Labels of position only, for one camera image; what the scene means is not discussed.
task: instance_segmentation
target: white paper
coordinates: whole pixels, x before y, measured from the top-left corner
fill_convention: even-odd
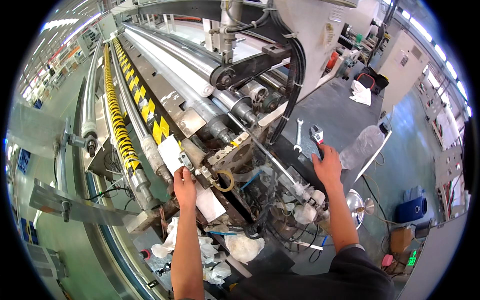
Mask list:
[[[197,189],[197,207],[202,215],[204,215],[205,219],[207,219],[208,223],[227,212],[213,194],[212,189],[208,188],[204,190],[198,181],[195,183],[195,188]]]
[[[183,163],[180,162],[181,148],[173,135],[167,137],[158,145],[158,151],[170,173],[175,173],[183,166]]]

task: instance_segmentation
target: open-end wrench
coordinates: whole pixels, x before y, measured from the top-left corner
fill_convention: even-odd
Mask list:
[[[300,147],[300,142],[301,142],[301,125],[303,124],[303,120],[297,119],[297,124],[298,124],[298,127],[297,127],[297,143],[295,144],[295,146],[293,146],[293,151],[295,151],[296,149],[298,149],[298,150],[299,150],[299,153],[301,153],[301,147]]]

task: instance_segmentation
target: metal bracket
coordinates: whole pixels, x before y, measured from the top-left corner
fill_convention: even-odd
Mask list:
[[[260,74],[290,57],[290,47],[270,44],[262,48],[264,53],[239,60],[234,64],[218,66],[210,76],[210,83],[220,91],[231,86],[240,88]]]
[[[180,160],[181,163],[183,163],[185,165],[185,167],[188,169],[188,171],[192,172],[195,169],[195,167],[193,166],[193,163],[190,161],[187,154],[185,153],[185,150],[180,152],[179,160]]]

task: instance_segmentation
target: metal plate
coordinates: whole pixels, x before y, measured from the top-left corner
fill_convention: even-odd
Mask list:
[[[137,213],[108,207],[100,204],[86,201],[82,198],[72,196],[65,192],[52,188],[35,178],[32,195],[30,196],[30,206],[45,213],[61,217],[63,211],[61,203],[70,202],[70,219],[92,224],[124,226],[123,217],[126,215],[136,216]]]

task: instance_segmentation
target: blue container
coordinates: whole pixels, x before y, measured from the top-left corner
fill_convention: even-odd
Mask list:
[[[427,213],[427,199],[419,197],[396,206],[397,223],[407,223],[423,217]]]

